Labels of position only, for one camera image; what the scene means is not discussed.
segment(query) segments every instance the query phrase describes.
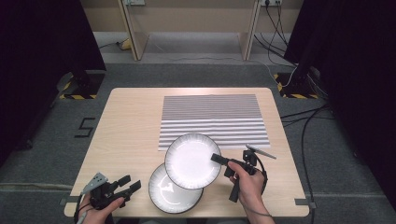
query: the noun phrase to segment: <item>black and white stripes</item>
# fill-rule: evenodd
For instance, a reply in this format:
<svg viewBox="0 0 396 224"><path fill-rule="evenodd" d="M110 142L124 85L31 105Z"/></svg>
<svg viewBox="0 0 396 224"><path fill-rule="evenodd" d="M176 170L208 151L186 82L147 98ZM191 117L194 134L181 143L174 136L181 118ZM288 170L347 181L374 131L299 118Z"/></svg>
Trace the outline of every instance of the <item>black and white stripes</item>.
<svg viewBox="0 0 396 224"><path fill-rule="evenodd" d="M220 149L270 146L254 94L165 96L159 150L186 133L205 134Z"/></svg>

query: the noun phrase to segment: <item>power outlet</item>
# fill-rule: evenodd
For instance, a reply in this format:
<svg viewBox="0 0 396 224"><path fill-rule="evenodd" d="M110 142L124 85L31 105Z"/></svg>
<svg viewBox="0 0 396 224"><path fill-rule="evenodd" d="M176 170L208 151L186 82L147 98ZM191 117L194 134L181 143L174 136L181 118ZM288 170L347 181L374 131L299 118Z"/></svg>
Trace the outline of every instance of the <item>power outlet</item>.
<svg viewBox="0 0 396 224"><path fill-rule="evenodd" d="M269 7L277 7L282 5L282 0L269 0ZM265 0L262 0L262 6L265 7Z"/></svg>

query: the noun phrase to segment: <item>table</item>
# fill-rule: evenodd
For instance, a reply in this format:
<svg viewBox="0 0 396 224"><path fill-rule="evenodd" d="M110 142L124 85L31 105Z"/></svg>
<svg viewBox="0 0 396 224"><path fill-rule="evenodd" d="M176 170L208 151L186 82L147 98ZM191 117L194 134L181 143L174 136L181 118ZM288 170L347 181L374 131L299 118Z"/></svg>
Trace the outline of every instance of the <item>table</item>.
<svg viewBox="0 0 396 224"><path fill-rule="evenodd" d="M308 206L295 202L305 199L303 187L273 95L266 88L114 89L70 195L78 196L97 172L108 177L110 182L131 175L131 184L141 180L142 188L132 195L125 207L113 213L114 217L245 217L242 205L228 200L233 185L223 176L224 166L216 180L205 187L201 201L186 213L165 214L149 197L149 178L165 157L165 151L158 150L164 96L209 94L256 95L271 144L265 151L277 156L273 160L258 155L269 178L262 195L265 205L274 217L307 216ZM224 149L221 155L241 161L243 149ZM64 213L71 217L75 209L76 203L67 203Z"/></svg>

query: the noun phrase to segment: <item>hand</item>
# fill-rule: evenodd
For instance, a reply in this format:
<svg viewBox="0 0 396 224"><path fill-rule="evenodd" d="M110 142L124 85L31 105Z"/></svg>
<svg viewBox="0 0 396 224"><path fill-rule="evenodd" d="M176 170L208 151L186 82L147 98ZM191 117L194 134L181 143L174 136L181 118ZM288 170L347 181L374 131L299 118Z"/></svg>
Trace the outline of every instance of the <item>hand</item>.
<svg viewBox="0 0 396 224"><path fill-rule="evenodd" d="M257 171L254 175L249 175L242 166L229 161L228 166L235 171L239 178L239 201L244 206L247 218L252 224L274 224L274 220L269 215L262 201L262 185L264 176ZM235 177L230 176L230 180L235 184Z"/></svg>
<svg viewBox="0 0 396 224"><path fill-rule="evenodd" d="M264 176L262 172L257 171L255 175L249 175L242 166L229 161L228 166L235 171L239 178L239 200L242 204L256 207L262 203L262 184ZM231 176L230 180L235 183L235 177Z"/></svg>
<svg viewBox="0 0 396 224"><path fill-rule="evenodd" d="M121 197L109 204L108 207L102 210L96 210L91 206L90 198L91 194L88 192L85 194L84 199L79 206L79 208L81 208L84 205L89 204L88 206L82 208L78 213L78 218L80 218L85 211L88 211L87 216L85 216L84 221L82 222L84 224L104 224L108 215L114 212L124 202L124 198Z"/></svg>

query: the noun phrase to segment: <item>plate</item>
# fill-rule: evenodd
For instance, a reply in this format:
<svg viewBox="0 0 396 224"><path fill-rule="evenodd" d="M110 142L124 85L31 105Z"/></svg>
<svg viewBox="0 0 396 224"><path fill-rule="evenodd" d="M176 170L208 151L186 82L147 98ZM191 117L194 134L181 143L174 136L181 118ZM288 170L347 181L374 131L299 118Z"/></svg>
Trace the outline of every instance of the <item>plate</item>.
<svg viewBox="0 0 396 224"><path fill-rule="evenodd" d="M208 136L182 135L166 151L166 173L184 189L204 188L216 179L221 169L220 164L210 160L213 153L220 155L220 149Z"/></svg>
<svg viewBox="0 0 396 224"><path fill-rule="evenodd" d="M165 165L160 165L152 174L148 193L152 202L166 213L178 214L192 209L198 204L203 189L183 189L168 176Z"/></svg>

